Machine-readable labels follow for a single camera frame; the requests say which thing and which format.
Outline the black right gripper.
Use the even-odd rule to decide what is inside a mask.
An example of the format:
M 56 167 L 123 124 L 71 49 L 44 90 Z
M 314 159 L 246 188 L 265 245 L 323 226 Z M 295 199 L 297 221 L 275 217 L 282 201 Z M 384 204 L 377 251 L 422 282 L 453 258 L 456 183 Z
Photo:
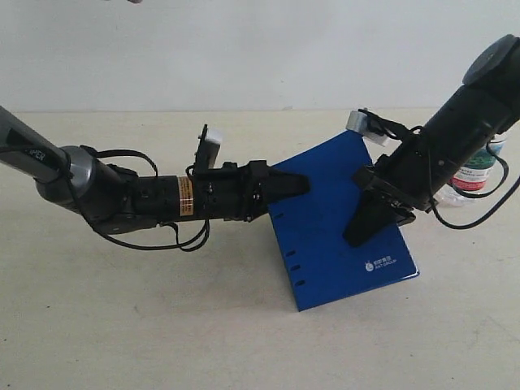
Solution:
M 343 233 L 346 242 L 358 247 L 391 223 L 398 227 L 413 223 L 412 209 L 430 211 L 437 204 L 440 175 L 434 172 L 434 160 L 440 157 L 438 133 L 412 133 L 391 154 L 356 170 L 353 182 L 360 199 Z

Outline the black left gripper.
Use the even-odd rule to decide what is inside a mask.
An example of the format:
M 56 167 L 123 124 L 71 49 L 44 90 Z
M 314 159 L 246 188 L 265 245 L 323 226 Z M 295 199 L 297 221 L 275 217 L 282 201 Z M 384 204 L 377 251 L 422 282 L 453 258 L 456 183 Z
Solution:
M 241 167 L 225 162 L 220 168 L 195 168 L 193 187 L 197 216 L 251 222 L 265 215 L 270 204 L 308 193 L 310 181 L 253 160 Z

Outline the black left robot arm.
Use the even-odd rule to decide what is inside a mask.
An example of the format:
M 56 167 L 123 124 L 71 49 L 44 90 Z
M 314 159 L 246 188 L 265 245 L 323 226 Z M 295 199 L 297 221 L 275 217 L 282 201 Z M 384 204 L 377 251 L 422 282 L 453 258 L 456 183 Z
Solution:
M 32 177 L 46 201 L 87 219 L 100 232 L 119 235 L 192 221 L 251 222 L 272 203 L 310 191 L 306 175 L 281 171 L 264 160 L 215 167 L 219 134 L 203 127 L 194 162 L 182 176 L 140 176 L 106 158 L 145 158 L 131 149 L 99 151 L 58 147 L 6 109 L 1 110 L 1 162 Z

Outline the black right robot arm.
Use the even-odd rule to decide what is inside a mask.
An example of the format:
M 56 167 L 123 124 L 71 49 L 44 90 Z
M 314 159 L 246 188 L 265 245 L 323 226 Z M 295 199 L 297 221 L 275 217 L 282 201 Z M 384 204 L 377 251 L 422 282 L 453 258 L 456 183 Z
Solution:
M 471 64 L 461 86 L 424 124 L 407 128 L 367 109 L 353 111 L 347 129 L 400 145 L 352 176 L 361 196 L 343 237 L 364 244 L 389 224 L 412 223 L 414 212 L 436 212 L 435 194 L 495 135 L 519 121 L 519 39 L 507 34 Z

